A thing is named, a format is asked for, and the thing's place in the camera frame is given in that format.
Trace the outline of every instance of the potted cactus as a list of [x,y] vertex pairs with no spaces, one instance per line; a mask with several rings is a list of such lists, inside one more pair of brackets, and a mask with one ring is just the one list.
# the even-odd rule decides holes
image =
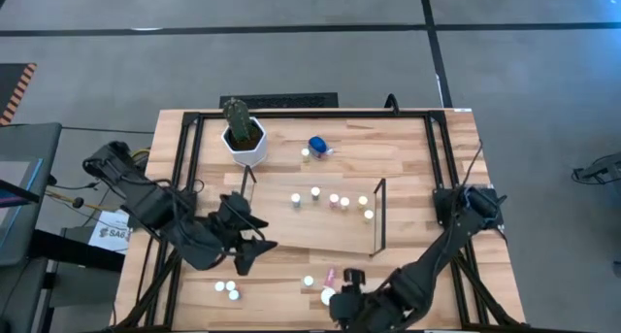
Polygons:
[[244,101],[235,98],[224,104],[224,117],[229,125],[222,132],[222,141],[233,154],[233,160],[254,167],[268,153],[268,138],[261,123],[248,113]]

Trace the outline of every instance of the concrete floor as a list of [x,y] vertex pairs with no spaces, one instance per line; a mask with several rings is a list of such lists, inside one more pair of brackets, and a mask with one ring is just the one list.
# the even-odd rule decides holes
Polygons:
[[[431,5],[442,24],[621,21],[621,0]],[[8,0],[0,10],[0,30],[423,22],[420,0]],[[492,182],[509,197],[509,252],[527,320],[617,332],[619,196],[575,184],[570,173],[621,148],[621,29],[439,39],[453,105],[474,109]],[[0,62],[38,64],[16,122],[150,131],[160,109],[215,108],[231,93],[337,91],[342,106],[365,107],[393,92],[402,107],[441,105],[423,31],[2,37]],[[67,185],[89,182],[79,162],[115,139],[137,148],[151,136],[65,130],[53,173]],[[40,227],[82,223],[44,204]],[[53,328],[97,329],[109,315],[108,305],[76,308],[59,313]]]

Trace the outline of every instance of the white hexagonal pot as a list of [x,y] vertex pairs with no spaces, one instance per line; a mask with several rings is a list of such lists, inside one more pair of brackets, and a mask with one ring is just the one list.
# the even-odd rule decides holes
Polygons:
[[233,155],[233,160],[235,163],[241,166],[250,166],[250,168],[254,168],[255,165],[261,163],[268,155],[268,133],[265,131],[261,123],[256,119],[256,117],[251,117],[250,120],[256,124],[257,127],[263,132],[263,136],[261,140],[256,145],[254,150],[233,150],[229,145],[229,142],[226,140],[226,133],[229,131],[229,126],[226,126],[226,129],[222,132],[222,141],[224,145],[231,151]]

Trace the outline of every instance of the blue toy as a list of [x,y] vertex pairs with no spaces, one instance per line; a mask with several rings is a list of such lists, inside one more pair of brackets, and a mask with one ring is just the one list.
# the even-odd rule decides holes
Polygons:
[[310,154],[318,159],[322,159],[326,155],[332,154],[333,152],[332,149],[328,147],[328,144],[326,144],[325,140],[321,139],[318,136],[314,136],[309,139],[309,150]]

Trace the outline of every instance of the white cap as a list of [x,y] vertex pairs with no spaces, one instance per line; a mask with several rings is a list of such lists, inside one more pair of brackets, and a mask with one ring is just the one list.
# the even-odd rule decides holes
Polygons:
[[236,289],[233,289],[229,292],[229,299],[231,300],[238,300],[240,299],[240,292],[237,291]]
[[330,298],[336,293],[337,291],[334,290],[333,288],[330,288],[330,287],[323,288],[323,290],[321,291],[321,302],[323,303],[323,305],[329,306]]
[[235,289],[235,283],[233,281],[229,281],[226,283],[226,290],[233,290]]
[[314,283],[312,276],[304,276],[304,285],[311,286]]
[[215,291],[222,291],[224,290],[224,282],[218,281],[213,287],[215,288]]

